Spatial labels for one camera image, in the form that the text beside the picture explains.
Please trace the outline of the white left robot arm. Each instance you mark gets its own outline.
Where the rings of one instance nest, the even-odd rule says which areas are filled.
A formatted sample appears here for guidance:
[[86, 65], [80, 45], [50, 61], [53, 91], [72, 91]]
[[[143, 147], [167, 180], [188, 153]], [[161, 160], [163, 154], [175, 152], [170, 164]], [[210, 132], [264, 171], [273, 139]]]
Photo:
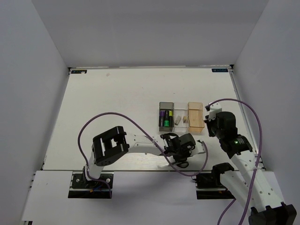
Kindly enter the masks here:
[[144, 135], [127, 134], [122, 126], [116, 126], [92, 139], [92, 153], [84, 167], [83, 182], [88, 187], [96, 186], [104, 167], [127, 153], [166, 155], [172, 158], [172, 164], [183, 164], [189, 157], [200, 153], [197, 145], [198, 142], [190, 133], [182, 136], [166, 133], [155, 140]]

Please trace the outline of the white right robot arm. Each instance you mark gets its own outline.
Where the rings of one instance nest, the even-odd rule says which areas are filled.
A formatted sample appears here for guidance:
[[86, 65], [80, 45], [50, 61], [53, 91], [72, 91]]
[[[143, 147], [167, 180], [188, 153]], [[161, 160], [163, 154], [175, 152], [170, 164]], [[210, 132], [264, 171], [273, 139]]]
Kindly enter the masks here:
[[209, 136], [219, 140], [231, 164], [213, 166], [212, 183], [225, 186], [246, 210], [251, 225], [292, 225], [297, 212], [275, 193], [245, 136], [238, 134], [236, 118], [231, 112], [218, 110], [205, 117]]

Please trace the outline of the green highlighter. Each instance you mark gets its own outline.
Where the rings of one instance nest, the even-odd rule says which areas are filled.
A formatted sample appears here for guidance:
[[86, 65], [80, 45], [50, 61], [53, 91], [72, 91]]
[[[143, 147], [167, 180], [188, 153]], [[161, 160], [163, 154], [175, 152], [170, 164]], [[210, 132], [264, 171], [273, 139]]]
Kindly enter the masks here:
[[170, 119], [169, 119], [169, 110], [165, 110], [165, 115], [164, 115], [164, 127], [170, 127]]

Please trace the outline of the purple highlighter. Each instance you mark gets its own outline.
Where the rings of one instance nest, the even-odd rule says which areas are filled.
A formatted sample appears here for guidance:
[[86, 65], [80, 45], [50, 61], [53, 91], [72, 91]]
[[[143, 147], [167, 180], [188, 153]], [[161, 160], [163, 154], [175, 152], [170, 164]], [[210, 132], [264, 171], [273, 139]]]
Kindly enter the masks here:
[[159, 113], [159, 126], [163, 127], [165, 121], [165, 111], [160, 111]]

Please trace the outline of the black handled scissors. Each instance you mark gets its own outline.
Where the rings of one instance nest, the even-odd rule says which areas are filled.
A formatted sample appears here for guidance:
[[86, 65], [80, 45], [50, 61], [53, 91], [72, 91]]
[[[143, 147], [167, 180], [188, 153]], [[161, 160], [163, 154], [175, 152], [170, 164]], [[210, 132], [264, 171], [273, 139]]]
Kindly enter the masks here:
[[175, 167], [175, 168], [180, 168], [180, 169], [185, 169], [189, 166], [189, 162], [188, 161], [184, 161], [184, 162], [176, 162], [174, 160], [171, 160], [170, 163], [166, 163], [164, 165], [158, 165], [157, 167], [159, 169], [165, 169], [168, 167]]

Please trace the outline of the grey eraser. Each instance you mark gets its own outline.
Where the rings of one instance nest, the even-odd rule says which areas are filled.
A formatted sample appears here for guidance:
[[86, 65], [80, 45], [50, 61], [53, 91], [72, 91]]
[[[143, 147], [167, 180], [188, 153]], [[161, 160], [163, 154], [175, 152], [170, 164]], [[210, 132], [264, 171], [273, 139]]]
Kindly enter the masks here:
[[177, 115], [176, 120], [174, 121], [175, 125], [179, 125], [181, 116]]

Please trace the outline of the yellow highlighter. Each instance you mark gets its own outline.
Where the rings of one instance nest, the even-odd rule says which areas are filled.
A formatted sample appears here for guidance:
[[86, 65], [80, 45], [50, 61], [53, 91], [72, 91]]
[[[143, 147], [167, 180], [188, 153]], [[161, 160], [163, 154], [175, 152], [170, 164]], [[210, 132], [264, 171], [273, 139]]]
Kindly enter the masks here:
[[171, 110], [169, 111], [169, 122], [170, 124], [173, 123], [173, 112]]

